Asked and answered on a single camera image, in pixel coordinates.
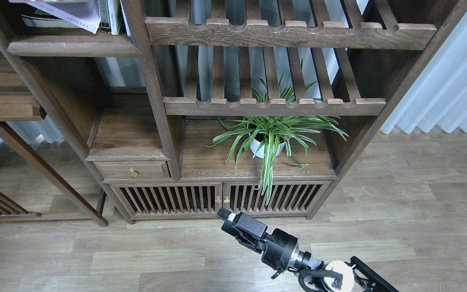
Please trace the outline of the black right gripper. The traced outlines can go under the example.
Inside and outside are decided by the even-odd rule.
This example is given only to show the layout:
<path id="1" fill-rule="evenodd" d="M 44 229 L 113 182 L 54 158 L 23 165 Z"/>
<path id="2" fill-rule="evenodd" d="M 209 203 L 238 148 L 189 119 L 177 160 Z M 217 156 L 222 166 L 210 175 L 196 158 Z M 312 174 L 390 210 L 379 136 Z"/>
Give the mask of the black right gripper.
<path id="1" fill-rule="evenodd" d="M 298 272 L 300 250 L 298 238 L 281 230 L 267 233 L 267 225 L 243 212 L 236 214 L 221 207 L 216 214 L 224 221 L 222 230 L 235 237 L 242 246 L 262 255 L 261 262 L 277 272 Z"/>

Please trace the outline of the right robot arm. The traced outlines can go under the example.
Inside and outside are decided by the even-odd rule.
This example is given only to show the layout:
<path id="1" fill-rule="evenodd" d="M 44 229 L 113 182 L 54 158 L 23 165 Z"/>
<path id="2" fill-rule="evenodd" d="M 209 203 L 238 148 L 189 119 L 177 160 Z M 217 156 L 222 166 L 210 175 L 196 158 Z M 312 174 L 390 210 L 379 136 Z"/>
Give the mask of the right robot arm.
<path id="1" fill-rule="evenodd" d="M 364 292 L 396 291 L 358 257 L 326 263 L 313 257 L 309 251 L 301 251 L 297 237 L 278 228 L 269 234 L 267 225 L 248 214 L 235 214 L 220 208 L 216 215 L 224 222 L 224 232 L 261 255 L 261 262 L 275 271 L 273 279 L 289 271 L 306 292 L 350 292 L 355 284 Z"/>

